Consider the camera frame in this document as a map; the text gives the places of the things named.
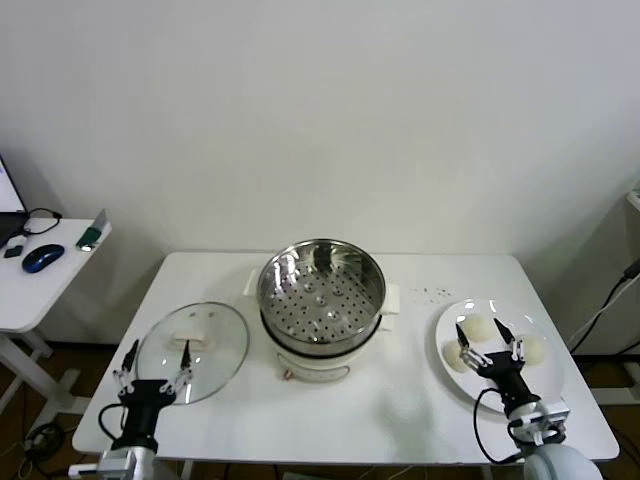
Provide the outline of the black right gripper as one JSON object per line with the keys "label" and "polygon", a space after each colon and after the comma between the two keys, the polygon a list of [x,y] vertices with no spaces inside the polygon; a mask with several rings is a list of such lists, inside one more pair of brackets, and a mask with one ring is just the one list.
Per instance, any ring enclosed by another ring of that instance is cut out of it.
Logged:
{"label": "black right gripper", "polygon": [[456,325],[457,341],[460,346],[460,358],[482,378],[492,381],[501,397],[505,413],[512,413],[517,408],[535,403],[540,397],[530,391],[521,376],[524,362],[524,346],[515,338],[511,330],[498,318],[494,323],[508,347],[508,351],[488,353],[486,357],[475,351],[459,324]]}

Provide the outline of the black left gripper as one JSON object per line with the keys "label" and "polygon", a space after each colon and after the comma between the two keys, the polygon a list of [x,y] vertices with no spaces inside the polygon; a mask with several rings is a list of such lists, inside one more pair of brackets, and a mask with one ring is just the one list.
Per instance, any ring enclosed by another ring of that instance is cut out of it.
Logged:
{"label": "black left gripper", "polygon": [[192,380],[190,341],[184,345],[180,368],[171,380],[132,380],[139,346],[136,339],[125,354],[121,367],[113,371],[118,397],[127,414],[119,444],[157,444],[155,430],[160,411],[174,403],[178,394]]}

